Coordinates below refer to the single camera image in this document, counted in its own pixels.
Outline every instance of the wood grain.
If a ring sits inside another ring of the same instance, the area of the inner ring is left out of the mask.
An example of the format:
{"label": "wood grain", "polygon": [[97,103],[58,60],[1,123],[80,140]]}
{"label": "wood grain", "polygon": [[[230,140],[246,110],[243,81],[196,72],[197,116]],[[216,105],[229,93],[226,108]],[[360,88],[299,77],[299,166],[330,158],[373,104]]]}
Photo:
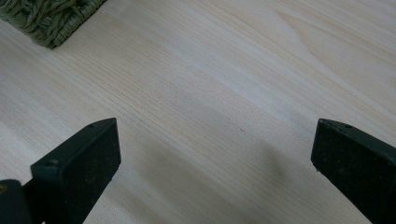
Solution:
{"label": "wood grain", "polygon": [[318,118],[396,146],[393,0],[108,0],[62,46],[0,22],[0,178],[115,117],[85,223],[369,223],[310,161]]}

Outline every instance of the green knitted fabric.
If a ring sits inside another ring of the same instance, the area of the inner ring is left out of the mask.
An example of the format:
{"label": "green knitted fabric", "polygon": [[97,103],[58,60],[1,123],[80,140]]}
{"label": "green knitted fabric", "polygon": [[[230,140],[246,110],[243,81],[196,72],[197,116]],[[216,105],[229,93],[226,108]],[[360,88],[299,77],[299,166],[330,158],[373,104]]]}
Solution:
{"label": "green knitted fabric", "polygon": [[0,0],[0,18],[53,49],[106,0]]}

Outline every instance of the green basket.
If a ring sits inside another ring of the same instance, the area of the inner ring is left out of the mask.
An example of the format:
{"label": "green basket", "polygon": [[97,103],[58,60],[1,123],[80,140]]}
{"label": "green basket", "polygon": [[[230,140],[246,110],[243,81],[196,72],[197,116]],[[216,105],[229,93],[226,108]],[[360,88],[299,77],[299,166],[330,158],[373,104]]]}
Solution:
{"label": "green basket", "polygon": [[61,45],[106,0],[0,0],[0,18],[40,46]]}

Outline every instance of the woven basket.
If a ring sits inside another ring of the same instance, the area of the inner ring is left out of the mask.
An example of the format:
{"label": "woven basket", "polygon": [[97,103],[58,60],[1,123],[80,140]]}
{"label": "woven basket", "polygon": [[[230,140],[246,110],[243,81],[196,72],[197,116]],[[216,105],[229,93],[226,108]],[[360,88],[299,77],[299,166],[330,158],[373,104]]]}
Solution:
{"label": "woven basket", "polygon": [[0,0],[0,18],[40,46],[61,45],[106,0]]}

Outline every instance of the wooden surface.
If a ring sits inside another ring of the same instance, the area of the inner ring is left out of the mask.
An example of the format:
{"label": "wooden surface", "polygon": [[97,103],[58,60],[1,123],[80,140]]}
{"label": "wooden surface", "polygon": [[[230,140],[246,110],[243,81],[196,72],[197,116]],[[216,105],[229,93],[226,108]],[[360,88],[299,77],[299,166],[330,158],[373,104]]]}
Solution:
{"label": "wooden surface", "polygon": [[310,161],[318,118],[396,146],[394,0],[109,0],[61,47],[0,22],[0,178],[115,117],[85,223],[369,223]]}

